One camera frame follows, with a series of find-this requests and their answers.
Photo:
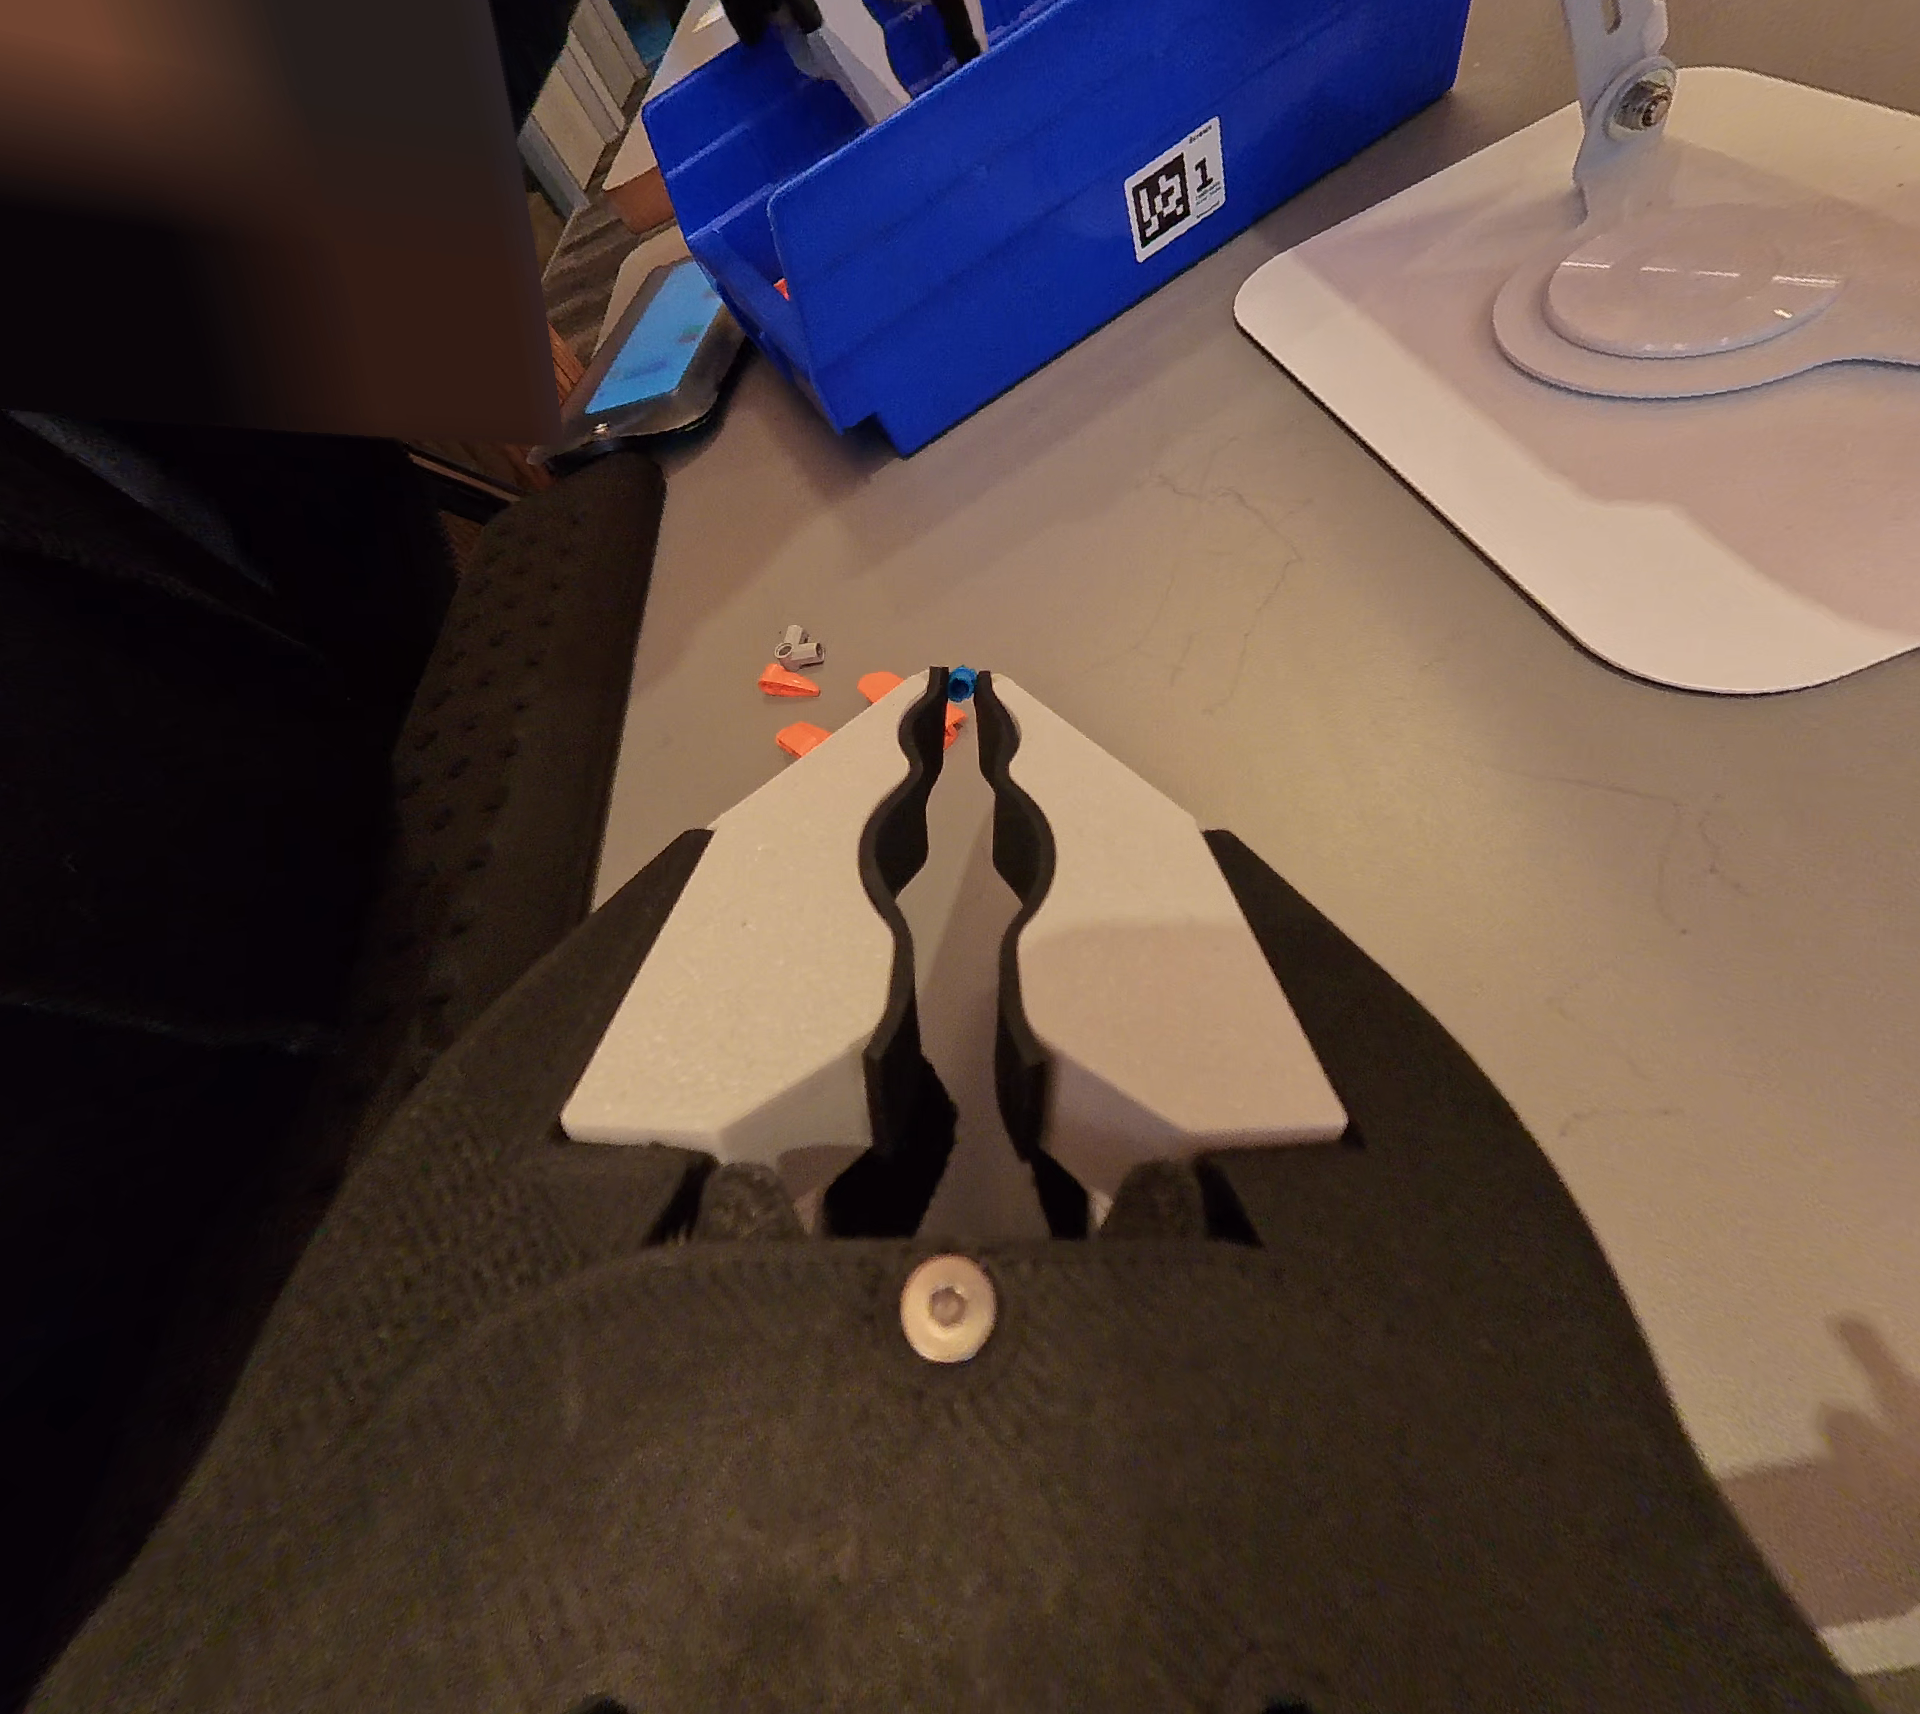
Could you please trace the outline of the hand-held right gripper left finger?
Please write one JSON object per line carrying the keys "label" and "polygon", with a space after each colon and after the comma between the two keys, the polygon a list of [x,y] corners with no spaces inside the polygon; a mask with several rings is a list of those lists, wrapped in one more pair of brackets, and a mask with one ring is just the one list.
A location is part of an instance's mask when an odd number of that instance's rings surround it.
{"label": "hand-held right gripper left finger", "polygon": [[928,858],[948,671],[903,680],[719,814],[563,1102],[572,1143],[671,1147],[910,1236],[955,1108],[917,1026],[899,892]]}

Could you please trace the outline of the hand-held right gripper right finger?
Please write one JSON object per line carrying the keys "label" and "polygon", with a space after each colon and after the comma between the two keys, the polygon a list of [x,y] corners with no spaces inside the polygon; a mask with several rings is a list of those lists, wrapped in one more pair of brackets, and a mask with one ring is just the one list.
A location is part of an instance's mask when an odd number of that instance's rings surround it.
{"label": "hand-held right gripper right finger", "polygon": [[1047,1231],[1083,1236],[1141,1164],[1348,1128],[1195,817],[1017,682],[974,687],[998,959],[993,1087]]}

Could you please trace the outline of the blue plastic bin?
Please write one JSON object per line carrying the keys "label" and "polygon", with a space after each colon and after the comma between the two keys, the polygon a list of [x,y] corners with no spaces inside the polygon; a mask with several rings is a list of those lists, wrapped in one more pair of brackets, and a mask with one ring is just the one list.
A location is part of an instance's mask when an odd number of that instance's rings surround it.
{"label": "blue plastic bin", "polygon": [[884,4],[901,113],[865,128],[765,37],[683,83],[656,152],[759,353],[914,454],[1444,97],[1470,3],[979,0],[962,68]]}

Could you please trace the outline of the black perforated pad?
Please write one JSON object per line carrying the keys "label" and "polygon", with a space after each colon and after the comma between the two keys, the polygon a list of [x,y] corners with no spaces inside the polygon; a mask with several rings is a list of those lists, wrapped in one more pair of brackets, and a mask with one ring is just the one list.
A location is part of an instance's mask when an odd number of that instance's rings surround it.
{"label": "black perforated pad", "polygon": [[347,1054],[408,1095],[587,917],[664,476],[599,459],[486,526],[395,743],[395,832]]}

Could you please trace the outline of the smartphone in leather holder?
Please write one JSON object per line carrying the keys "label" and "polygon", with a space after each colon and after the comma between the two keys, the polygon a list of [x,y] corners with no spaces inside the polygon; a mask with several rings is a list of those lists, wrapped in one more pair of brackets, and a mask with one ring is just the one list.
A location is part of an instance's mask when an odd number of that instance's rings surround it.
{"label": "smartphone in leather holder", "polygon": [[559,409],[557,441],[534,450],[553,475],[707,425],[745,337],[692,257],[649,271]]}

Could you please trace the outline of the white book stand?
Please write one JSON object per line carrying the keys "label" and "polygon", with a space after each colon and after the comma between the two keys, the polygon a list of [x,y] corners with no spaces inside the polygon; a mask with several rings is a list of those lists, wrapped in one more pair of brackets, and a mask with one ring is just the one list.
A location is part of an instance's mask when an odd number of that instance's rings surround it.
{"label": "white book stand", "polygon": [[1916,117],[1560,4],[1576,104],[1259,266],[1240,331],[1632,678],[1914,653]]}

